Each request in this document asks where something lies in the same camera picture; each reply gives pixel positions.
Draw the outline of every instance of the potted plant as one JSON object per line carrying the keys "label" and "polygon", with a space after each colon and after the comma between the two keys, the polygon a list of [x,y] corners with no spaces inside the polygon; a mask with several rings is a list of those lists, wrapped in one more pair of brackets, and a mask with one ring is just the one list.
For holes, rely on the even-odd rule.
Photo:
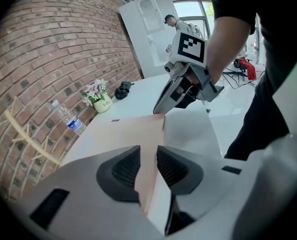
{"label": "potted plant", "polygon": [[85,92],[87,94],[86,97],[83,98],[83,102],[86,103],[87,106],[94,106],[99,113],[108,110],[113,104],[107,94],[106,81],[104,79],[97,79],[93,84],[87,85]]}

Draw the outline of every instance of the black pants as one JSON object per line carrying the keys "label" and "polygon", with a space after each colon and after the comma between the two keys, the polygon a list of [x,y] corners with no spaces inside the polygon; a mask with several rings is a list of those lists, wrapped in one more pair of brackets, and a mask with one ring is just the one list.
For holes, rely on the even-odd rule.
{"label": "black pants", "polygon": [[270,142],[289,133],[284,118],[268,91],[270,84],[267,81],[260,84],[244,117],[243,126],[224,158],[246,161],[251,152],[265,149]]}

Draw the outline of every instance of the plastic bottle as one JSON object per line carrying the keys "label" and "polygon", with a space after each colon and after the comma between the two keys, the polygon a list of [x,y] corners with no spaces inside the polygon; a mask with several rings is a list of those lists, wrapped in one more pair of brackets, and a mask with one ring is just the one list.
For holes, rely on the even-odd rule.
{"label": "plastic bottle", "polygon": [[56,99],[53,101],[52,107],[56,109],[56,112],[60,115],[62,122],[70,127],[78,136],[84,132],[86,125],[78,119],[76,115],[70,112],[64,104],[60,104]]}

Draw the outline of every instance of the black sleeve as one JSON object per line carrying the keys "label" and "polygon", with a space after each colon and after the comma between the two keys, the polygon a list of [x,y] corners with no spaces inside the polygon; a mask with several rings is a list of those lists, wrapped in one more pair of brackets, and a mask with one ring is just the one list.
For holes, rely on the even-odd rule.
{"label": "black sleeve", "polygon": [[214,19],[228,16],[238,18],[251,25],[250,35],[255,31],[254,0],[211,0],[214,8]]}

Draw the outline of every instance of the person in black shirt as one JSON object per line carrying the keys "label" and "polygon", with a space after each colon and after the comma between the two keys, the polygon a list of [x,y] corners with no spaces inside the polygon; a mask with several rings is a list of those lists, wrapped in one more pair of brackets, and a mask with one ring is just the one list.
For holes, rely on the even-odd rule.
{"label": "person in black shirt", "polygon": [[211,0],[214,30],[208,41],[207,68],[213,83],[255,31],[258,14],[266,50],[265,73],[255,89],[243,126],[225,158],[247,160],[289,129],[273,101],[297,62],[297,0]]}

